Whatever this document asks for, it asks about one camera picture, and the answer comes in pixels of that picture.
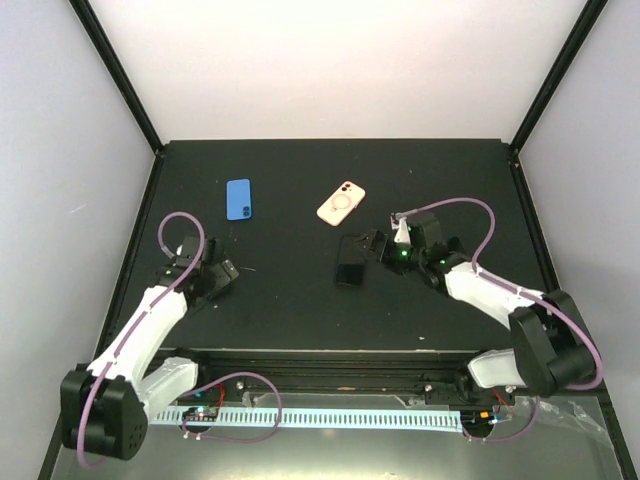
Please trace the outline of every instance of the white wall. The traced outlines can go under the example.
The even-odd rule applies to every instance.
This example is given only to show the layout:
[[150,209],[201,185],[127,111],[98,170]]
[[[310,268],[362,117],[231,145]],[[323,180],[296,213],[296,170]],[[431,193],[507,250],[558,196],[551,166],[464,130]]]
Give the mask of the white wall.
[[153,156],[69,3],[0,10],[0,476],[33,479],[90,360]]
[[510,141],[585,0],[92,0],[163,141]]
[[609,2],[522,160],[640,469],[640,4]]

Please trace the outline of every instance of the black tabletop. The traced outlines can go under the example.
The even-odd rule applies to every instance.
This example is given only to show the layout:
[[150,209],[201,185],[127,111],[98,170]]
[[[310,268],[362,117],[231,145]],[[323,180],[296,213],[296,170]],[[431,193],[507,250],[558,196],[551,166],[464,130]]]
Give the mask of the black tabletop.
[[[226,219],[226,183],[251,181],[253,216]],[[345,180],[366,190],[338,227],[316,210]],[[337,286],[340,238],[389,230],[389,214],[456,196],[495,210],[497,231],[481,264],[541,289],[542,278],[507,162],[498,140],[240,140],[171,142],[144,225],[119,326],[166,263],[156,231],[170,212],[196,215],[221,238],[240,277],[222,298],[187,316],[164,347],[278,350],[479,350],[509,346],[508,332],[484,314],[419,283],[367,266],[360,288]],[[468,251],[488,218],[474,205],[436,212],[446,236]],[[166,229],[174,247],[186,220]]]

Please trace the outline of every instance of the black metal frame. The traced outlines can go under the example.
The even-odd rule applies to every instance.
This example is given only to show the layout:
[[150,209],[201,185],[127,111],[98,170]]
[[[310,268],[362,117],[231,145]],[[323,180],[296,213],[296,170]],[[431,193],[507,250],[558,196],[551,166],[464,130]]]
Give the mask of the black metal frame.
[[[98,50],[100,57],[104,61],[114,82],[122,93],[122,96],[124,97],[133,116],[138,122],[138,125],[143,131],[147,141],[149,142],[149,145],[156,153],[155,163],[153,165],[151,176],[149,178],[149,182],[142,199],[142,204],[136,218],[134,230],[127,248],[120,275],[118,277],[116,290],[109,306],[105,324],[103,326],[103,330],[98,342],[98,346],[96,349],[96,355],[98,355],[108,346],[108,344],[113,339],[114,334],[116,333],[115,328],[120,313],[122,299],[129,283],[129,277],[131,275],[131,269],[136,256],[136,252],[140,244],[142,230],[155,194],[156,186],[163,166],[162,152],[164,150],[164,146],[160,138],[158,137],[151,123],[151,120],[146,114],[144,107],[140,99],[138,98],[131,82],[129,81],[126,72],[122,67],[122,64],[118,60],[117,55],[113,47],[111,46],[104,30],[102,29],[98,18],[93,12],[89,1],[69,0],[69,2],[73,6],[89,37]],[[544,112],[544,109],[553,96],[553,93],[555,92],[558,85],[560,84],[560,81],[569,69],[571,62],[577,55],[580,47],[582,46],[584,40],[595,24],[606,3],[607,0],[588,0],[586,2],[582,13],[577,19],[571,33],[569,34],[569,37],[567,38],[560,53],[558,54],[551,70],[549,71],[549,74],[547,75],[542,87],[536,95],[531,107],[529,108],[522,124],[520,125],[515,137],[513,138],[513,141],[509,146],[511,150],[509,164],[511,166],[513,182],[518,192],[520,205],[525,216],[529,234],[531,236],[531,241],[534,246],[540,270],[542,272],[545,287],[548,290],[554,290],[558,288],[558,279],[556,277],[553,264],[551,262],[551,257],[549,255],[549,251],[542,234],[542,229],[540,227],[540,223],[538,221],[538,217],[531,199],[531,194],[529,192],[527,182],[521,168],[518,153],[535,128],[535,125],[542,116],[542,113]],[[233,364],[234,366],[240,366],[242,364],[252,362],[252,367],[254,369],[256,368],[256,365],[258,365],[259,369],[264,370],[286,370],[293,367],[293,363],[291,363],[292,358],[288,358],[288,356],[288,354],[260,353],[253,355],[243,353],[232,354],[230,357],[227,355],[227,358],[220,358],[220,361],[222,363],[226,363],[227,367],[230,364]],[[398,356],[395,358],[397,360],[397,363],[395,365],[392,365],[391,367],[388,365],[388,363],[385,363],[384,365],[380,364],[373,357],[356,357],[357,354],[346,354],[345,358],[343,359],[343,367],[345,368],[345,370],[358,369],[360,377],[357,381],[363,386],[368,385],[368,382],[370,382],[370,380],[372,378],[375,378],[376,376],[379,377],[380,375],[389,374],[391,372],[402,372],[399,375],[399,380],[396,382],[396,386],[400,391],[403,389],[406,390],[407,388],[410,389],[413,385],[415,385],[416,378],[419,378],[419,372],[424,372],[425,369],[424,364],[416,365],[411,357],[404,358],[402,354],[398,354]],[[444,360],[444,363],[446,363],[446,360],[454,360],[454,358],[445,358]],[[312,358],[310,359],[310,361],[317,362],[314,365],[309,365],[316,373],[319,371],[318,367],[321,367],[324,370],[335,370],[335,368],[340,368],[341,364],[340,359],[337,359],[336,363],[332,365],[329,365],[327,360],[322,358],[316,358],[315,360]],[[295,363],[299,365],[299,362],[300,359],[298,357]],[[305,366],[304,364],[302,364],[299,365],[298,368],[300,371],[304,371],[308,370],[309,366]],[[568,392],[567,394],[576,395],[576,393],[577,392]],[[584,395],[586,395],[587,393],[590,396],[596,396],[600,402],[603,415],[605,416],[605,420],[609,428],[609,434],[615,447],[616,457],[623,471],[624,478],[637,479],[638,477],[631,462],[629,451],[627,450],[626,444],[624,443],[622,432],[620,431],[615,411],[613,410],[613,406],[611,405],[606,387],[602,385],[595,391],[585,392]],[[51,475],[53,473],[56,457],[61,446],[60,426],[61,423],[60,421],[58,421],[49,445],[49,449],[45,456],[44,463],[42,465],[39,476],[40,479],[49,479],[51,478]]]

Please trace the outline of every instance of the black smartphone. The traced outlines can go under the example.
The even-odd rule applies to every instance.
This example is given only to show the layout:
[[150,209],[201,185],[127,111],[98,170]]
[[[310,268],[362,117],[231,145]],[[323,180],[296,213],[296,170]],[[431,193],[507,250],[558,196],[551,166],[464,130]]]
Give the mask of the black smartphone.
[[359,286],[364,282],[364,269],[367,259],[355,239],[357,235],[345,235],[340,240],[338,265],[336,266],[336,283],[338,285]]

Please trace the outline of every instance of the blue smartphone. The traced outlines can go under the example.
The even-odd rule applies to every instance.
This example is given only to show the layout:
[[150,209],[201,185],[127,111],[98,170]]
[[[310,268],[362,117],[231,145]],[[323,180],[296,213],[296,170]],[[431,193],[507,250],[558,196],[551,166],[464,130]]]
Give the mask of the blue smartphone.
[[227,182],[227,219],[251,218],[251,183],[248,178]]

